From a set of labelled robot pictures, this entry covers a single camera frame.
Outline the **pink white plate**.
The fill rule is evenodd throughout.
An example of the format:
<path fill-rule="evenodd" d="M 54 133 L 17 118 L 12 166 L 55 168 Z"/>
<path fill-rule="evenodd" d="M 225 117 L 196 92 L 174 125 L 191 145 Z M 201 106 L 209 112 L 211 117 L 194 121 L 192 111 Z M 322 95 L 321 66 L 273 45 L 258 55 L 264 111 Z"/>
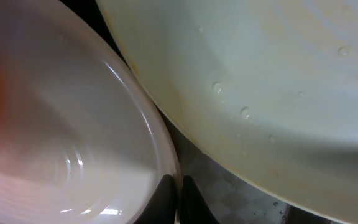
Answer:
<path fill-rule="evenodd" d="M 0 223 L 134 223 L 169 133 L 127 65 L 60 1 L 0 1 Z"/>

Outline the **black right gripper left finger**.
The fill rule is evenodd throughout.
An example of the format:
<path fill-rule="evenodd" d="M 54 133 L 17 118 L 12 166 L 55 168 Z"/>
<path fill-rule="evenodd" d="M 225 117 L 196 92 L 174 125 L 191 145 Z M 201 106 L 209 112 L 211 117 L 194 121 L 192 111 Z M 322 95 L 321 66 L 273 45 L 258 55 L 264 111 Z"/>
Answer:
<path fill-rule="evenodd" d="M 134 224 L 174 224 L 177 203 L 178 194 L 174 178 L 166 174 Z"/>

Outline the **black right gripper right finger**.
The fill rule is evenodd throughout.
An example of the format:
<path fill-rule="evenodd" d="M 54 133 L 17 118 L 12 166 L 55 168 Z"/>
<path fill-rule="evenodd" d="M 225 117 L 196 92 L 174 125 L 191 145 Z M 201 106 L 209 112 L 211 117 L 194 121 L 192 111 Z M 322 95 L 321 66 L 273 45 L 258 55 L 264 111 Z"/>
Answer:
<path fill-rule="evenodd" d="M 189 175 L 183 177 L 181 224 L 219 224 Z"/>

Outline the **cream plate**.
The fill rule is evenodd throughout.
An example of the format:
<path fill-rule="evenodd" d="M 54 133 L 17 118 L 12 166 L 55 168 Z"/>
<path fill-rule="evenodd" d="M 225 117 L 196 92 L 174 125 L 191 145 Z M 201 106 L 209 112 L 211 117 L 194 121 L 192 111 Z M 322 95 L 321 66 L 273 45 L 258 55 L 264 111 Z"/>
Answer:
<path fill-rule="evenodd" d="M 251 185 L 358 223 L 358 0 L 98 6 L 165 116 Z"/>

